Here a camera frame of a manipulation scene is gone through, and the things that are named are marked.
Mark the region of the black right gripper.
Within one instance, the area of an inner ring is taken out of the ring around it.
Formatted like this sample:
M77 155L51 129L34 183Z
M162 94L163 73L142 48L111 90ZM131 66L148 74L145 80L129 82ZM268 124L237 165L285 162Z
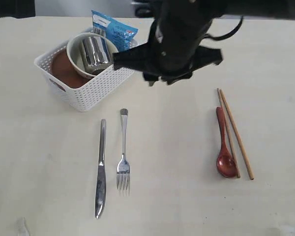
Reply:
M149 86L159 80L172 85L191 78L195 70L223 61L221 49L201 46L202 39L202 36L164 36L159 41L154 36L145 44L113 53L113 68L140 71Z

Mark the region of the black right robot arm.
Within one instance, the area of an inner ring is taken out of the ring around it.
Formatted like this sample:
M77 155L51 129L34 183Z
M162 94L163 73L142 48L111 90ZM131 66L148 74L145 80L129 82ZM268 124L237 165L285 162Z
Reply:
M150 6L154 21L147 43L113 54L114 70L140 71L149 86L159 80L171 85L204 66L219 65L221 50L200 42L233 36L245 16L295 20L295 0L152 0ZM213 20L223 15L240 16L240 22L225 35L209 34Z

